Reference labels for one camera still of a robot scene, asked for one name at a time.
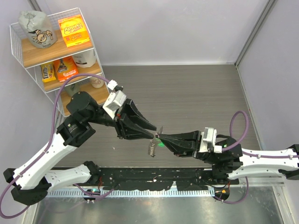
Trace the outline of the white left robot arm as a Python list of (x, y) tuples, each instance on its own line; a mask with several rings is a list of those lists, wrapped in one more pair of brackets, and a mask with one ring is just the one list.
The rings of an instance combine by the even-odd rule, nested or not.
[(114, 127), (118, 138), (126, 140), (152, 139), (152, 132), (157, 129), (122, 91), (112, 92), (103, 106), (81, 91), (72, 96), (67, 109), (70, 116), (38, 153), (23, 166), (4, 171), (6, 181), (13, 182), (11, 194), (15, 201), (30, 206), (56, 189), (79, 183), (93, 186), (99, 182), (101, 172), (92, 161), (61, 172), (52, 170), (95, 134), (91, 123)]

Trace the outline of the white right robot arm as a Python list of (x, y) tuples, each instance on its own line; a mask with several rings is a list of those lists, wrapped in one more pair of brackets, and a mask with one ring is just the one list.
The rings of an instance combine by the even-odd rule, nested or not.
[(217, 134), (214, 128), (180, 134), (155, 135), (174, 155), (192, 157), (212, 166), (208, 175), (215, 183), (250, 176), (299, 178), (299, 146), (280, 151), (243, 149), (230, 136)]

